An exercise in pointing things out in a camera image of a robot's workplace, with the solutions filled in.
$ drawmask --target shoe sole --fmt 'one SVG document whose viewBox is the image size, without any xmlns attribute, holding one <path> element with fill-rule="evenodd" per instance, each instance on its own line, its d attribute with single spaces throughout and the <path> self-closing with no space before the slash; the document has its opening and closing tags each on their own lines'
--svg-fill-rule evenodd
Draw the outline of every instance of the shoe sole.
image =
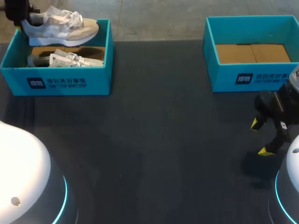
<svg viewBox="0 0 299 224">
<path fill-rule="evenodd" d="M 92 36 L 89 36 L 87 38 L 77 40 L 77 41 L 66 41 L 66 40 L 61 40 L 57 38 L 29 38 L 29 45 L 30 46 L 47 46 L 50 44 L 62 44 L 67 47 L 74 47 L 78 46 L 80 44 L 83 44 L 92 38 L 94 38 L 96 34 L 93 34 Z"/>
</svg>

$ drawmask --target logo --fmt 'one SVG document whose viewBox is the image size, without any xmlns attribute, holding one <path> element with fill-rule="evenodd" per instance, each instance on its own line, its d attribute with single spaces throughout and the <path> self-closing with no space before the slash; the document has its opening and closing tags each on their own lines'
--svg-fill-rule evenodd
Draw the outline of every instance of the logo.
<svg viewBox="0 0 299 224">
<path fill-rule="evenodd" d="M 45 83 L 42 78 L 27 78 L 28 84 L 31 89 L 45 89 Z"/>
<path fill-rule="evenodd" d="M 235 84 L 249 84 L 251 82 L 253 73 L 240 73 L 237 76 Z"/>
</svg>

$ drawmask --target box label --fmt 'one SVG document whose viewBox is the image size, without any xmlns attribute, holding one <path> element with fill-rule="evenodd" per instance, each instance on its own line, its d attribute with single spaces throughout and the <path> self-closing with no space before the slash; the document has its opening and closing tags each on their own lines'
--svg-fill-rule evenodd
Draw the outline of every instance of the box label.
<svg viewBox="0 0 299 224">
<path fill-rule="evenodd" d="M 47 78 L 49 88 L 86 88 L 85 78 Z"/>
<path fill-rule="evenodd" d="M 253 73 L 240 73 L 237 76 L 235 84 L 249 84 L 251 82 Z"/>
<path fill-rule="evenodd" d="M 42 78 L 27 78 L 28 84 L 31 89 L 45 89 L 45 83 Z"/>
<path fill-rule="evenodd" d="M 255 84 L 258 83 L 287 83 L 289 74 L 257 74 L 254 80 Z"/>
</svg>

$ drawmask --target white dome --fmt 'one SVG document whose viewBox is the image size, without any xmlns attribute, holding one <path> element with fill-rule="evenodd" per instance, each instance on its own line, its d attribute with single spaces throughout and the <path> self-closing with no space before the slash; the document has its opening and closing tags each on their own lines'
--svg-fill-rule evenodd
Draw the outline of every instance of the white dome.
<svg viewBox="0 0 299 224">
<path fill-rule="evenodd" d="M 21 217 L 42 194 L 50 156 L 34 135 L 0 121 L 0 223 Z"/>
<path fill-rule="evenodd" d="M 286 167 L 294 187 L 299 192 L 299 135 L 289 147 L 286 156 Z"/>
</svg>

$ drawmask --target gray floor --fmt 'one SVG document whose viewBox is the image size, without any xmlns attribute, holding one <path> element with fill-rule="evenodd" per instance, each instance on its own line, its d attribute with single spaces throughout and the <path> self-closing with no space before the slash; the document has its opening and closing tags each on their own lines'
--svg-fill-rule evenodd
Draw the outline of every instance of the gray floor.
<svg viewBox="0 0 299 224">
<path fill-rule="evenodd" d="M 0 120 L 46 145 L 74 190 L 78 224 L 271 223 L 268 196 L 289 145 L 257 156 L 274 125 L 250 129 L 255 92 L 213 93 L 198 49 L 116 42 L 108 97 L 13 97 L 0 75 Z"/>
<path fill-rule="evenodd" d="M 207 16 L 293 14 L 298 0 L 31 0 L 41 10 L 49 5 L 78 11 L 88 18 L 110 18 L 114 40 L 202 39 Z M 0 42 L 9 42 L 14 27 L 0 13 Z"/>
</svg>

